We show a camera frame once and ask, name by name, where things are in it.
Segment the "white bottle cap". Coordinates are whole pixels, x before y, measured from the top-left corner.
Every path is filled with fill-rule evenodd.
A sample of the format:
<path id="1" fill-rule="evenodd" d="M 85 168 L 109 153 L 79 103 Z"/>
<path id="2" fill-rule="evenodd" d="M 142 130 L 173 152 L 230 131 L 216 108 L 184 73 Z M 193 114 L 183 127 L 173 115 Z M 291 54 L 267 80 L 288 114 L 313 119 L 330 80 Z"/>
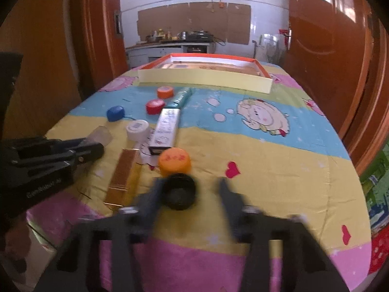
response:
<path id="1" fill-rule="evenodd" d="M 145 141 L 150 134 L 150 125 L 142 119 L 132 120 L 126 126 L 127 138 L 135 142 Z"/>

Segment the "black bottle cap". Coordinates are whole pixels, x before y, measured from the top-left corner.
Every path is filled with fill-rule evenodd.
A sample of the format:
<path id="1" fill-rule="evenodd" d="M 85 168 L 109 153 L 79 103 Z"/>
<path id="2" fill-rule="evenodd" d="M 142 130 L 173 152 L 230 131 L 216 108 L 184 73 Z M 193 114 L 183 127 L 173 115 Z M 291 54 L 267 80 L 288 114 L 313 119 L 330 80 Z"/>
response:
<path id="1" fill-rule="evenodd" d="M 196 200 L 196 182 L 184 173 L 163 178 L 161 203 L 172 210 L 187 210 Z"/>

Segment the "large orange bottle cap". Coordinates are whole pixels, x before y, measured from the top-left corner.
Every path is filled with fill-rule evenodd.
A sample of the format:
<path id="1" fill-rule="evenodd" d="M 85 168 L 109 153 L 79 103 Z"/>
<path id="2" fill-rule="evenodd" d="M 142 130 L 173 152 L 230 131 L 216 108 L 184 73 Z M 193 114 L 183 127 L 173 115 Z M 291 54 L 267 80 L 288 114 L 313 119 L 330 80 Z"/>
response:
<path id="1" fill-rule="evenodd" d="M 169 148 L 159 155 L 158 166 L 162 177 L 176 173 L 189 174 L 191 172 L 191 158 L 184 149 Z"/>

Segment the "red bottle cap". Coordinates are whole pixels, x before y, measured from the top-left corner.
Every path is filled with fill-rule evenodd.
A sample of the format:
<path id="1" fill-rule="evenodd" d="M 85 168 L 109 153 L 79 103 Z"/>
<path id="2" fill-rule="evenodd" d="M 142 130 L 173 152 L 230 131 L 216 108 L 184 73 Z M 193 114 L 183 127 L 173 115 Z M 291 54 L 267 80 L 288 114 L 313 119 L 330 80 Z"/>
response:
<path id="1" fill-rule="evenodd" d="M 146 112 L 148 115 L 159 115 L 166 103 L 162 99 L 153 99 L 146 103 Z"/>

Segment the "teal tube box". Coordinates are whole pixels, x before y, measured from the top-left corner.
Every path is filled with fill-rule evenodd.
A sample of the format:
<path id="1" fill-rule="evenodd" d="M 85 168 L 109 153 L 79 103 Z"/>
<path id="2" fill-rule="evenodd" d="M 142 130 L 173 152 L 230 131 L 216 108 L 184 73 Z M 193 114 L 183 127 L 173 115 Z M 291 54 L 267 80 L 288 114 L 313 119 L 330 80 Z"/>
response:
<path id="1" fill-rule="evenodd" d="M 166 108 L 181 109 L 186 104 L 186 101 L 192 96 L 192 92 L 192 88 L 190 87 L 182 88 L 177 94 L 175 94 L 172 100 L 166 104 Z"/>

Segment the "gold rectangular box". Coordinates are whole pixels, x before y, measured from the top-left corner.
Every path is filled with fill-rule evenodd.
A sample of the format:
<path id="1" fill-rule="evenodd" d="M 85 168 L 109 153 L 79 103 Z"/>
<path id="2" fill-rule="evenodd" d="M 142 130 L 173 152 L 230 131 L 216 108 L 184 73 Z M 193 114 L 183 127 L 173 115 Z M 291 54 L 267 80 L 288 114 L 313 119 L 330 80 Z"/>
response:
<path id="1" fill-rule="evenodd" d="M 123 149 L 109 182 L 104 204 L 113 212 L 134 200 L 141 175 L 141 151 Z"/>

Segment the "blue bottle cap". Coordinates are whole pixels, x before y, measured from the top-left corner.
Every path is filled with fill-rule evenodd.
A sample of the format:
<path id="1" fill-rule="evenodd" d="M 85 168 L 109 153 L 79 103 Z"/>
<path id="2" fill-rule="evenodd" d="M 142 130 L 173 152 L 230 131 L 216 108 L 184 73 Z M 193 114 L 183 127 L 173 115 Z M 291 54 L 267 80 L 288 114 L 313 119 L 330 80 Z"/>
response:
<path id="1" fill-rule="evenodd" d="M 116 122 L 125 117 L 123 106 L 113 106 L 106 111 L 106 117 L 109 122 Z"/>

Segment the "white rectangular box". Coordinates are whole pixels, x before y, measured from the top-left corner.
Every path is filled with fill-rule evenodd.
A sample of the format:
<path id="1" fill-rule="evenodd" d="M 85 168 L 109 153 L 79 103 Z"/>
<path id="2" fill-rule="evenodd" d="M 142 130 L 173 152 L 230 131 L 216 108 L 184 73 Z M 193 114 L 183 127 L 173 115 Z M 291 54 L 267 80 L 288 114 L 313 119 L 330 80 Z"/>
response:
<path id="1" fill-rule="evenodd" d="M 179 109 L 163 108 L 148 146 L 151 155 L 160 155 L 174 146 L 179 117 Z"/>

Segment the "small orange bottle cap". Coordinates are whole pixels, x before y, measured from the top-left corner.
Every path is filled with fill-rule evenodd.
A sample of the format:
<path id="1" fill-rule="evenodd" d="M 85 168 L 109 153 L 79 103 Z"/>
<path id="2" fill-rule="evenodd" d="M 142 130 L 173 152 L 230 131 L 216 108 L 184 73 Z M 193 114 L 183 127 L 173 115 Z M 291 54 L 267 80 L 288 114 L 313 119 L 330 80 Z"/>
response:
<path id="1" fill-rule="evenodd" d="M 161 86 L 157 89 L 157 96 L 159 99 L 168 99 L 174 96 L 174 88 L 170 86 Z"/>

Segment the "kitchen counter cabinet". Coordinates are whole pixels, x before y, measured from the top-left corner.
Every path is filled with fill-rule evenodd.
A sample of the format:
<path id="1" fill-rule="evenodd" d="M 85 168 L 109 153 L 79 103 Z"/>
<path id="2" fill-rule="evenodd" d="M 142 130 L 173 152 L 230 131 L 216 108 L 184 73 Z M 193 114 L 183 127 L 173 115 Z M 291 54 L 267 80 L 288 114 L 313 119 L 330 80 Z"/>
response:
<path id="1" fill-rule="evenodd" d="M 137 44 L 125 49 L 129 69 L 140 67 L 169 54 L 214 54 L 215 42 L 161 42 Z"/>

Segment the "colourful cartoon tablecloth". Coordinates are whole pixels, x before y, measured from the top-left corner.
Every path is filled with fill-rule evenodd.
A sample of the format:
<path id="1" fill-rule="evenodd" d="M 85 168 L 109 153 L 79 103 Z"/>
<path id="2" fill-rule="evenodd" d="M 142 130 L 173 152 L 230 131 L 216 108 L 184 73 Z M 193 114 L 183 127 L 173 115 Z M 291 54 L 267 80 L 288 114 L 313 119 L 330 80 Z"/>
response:
<path id="1" fill-rule="evenodd" d="M 365 197 L 349 155 L 324 113 L 279 67 L 267 66 L 269 94 L 199 86 L 182 109 L 176 144 L 191 158 L 195 205 L 160 210 L 152 237 L 137 248 L 146 291 L 237 291 L 246 248 L 228 230 L 217 178 L 264 212 L 301 216 L 333 259 L 349 289 L 367 277 L 371 231 Z M 48 133 L 67 140 L 105 126 L 112 134 L 104 157 L 77 183 L 28 212 L 35 229 L 58 245 L 83 217 L 108 216 L 104 204 L 120 153 L 133 148 L 129 119 L 155 124 L 146 103 L 157 84 L 141 84 L 131 70 L 98 90 Z M 125 109 L 109 122 L 107 110 Z"/>

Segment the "metal kettle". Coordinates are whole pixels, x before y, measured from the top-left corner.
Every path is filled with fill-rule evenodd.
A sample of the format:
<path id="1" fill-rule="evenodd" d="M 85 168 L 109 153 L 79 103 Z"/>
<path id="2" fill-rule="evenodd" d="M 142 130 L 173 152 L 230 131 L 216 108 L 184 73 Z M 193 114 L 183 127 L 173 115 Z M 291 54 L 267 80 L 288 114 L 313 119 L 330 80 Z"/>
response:
<path id="1" fill-rule="evenodd" d="M 182 31 L 182 32 L 178 33 L 177 37 L 179 40 L 186 40 L 186 35 L 187 35 L 187 32 Z"/>

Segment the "black gas stove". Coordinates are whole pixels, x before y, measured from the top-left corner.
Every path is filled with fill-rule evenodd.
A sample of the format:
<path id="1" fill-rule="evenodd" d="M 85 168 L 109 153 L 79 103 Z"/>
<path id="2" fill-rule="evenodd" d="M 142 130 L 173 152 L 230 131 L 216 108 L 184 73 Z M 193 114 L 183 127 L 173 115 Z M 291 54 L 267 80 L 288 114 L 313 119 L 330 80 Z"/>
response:
<path id="1" fill-rule="evenodd" d="M 185 40 L 188 42 L 210 43 L 214 41 L 214 35 L 204 30 L 192 31 L 186 34 Z"/>

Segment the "orange shallow cardboard tray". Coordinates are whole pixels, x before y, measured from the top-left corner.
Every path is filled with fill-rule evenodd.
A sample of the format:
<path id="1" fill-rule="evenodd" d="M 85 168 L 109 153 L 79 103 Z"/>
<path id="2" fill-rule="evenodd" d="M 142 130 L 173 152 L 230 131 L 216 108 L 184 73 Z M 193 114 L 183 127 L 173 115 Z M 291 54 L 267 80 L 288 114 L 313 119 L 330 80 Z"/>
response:
<path id="1" fill-rule="evenodd" d="M 224 87 L 269 94 L 273 80 L 255 59 L 219 54 L 169 54 L 137 70 L 139 81 Z"/>

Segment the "cardboard wall panel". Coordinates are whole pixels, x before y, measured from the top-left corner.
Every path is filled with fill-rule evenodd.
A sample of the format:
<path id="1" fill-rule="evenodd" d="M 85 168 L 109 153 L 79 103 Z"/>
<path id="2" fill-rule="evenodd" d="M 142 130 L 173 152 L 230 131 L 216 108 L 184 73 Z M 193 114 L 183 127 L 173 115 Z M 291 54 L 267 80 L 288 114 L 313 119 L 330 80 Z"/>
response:
<path id="1" fill-rule="evenodd" d="M 250 42 L 251 6 L 236 3 L 190 2 L 164 5 L 138 12 L 141 40 L 162 29 L 173 36 L 182 31 L 207 31 L 224 42 Z"/>

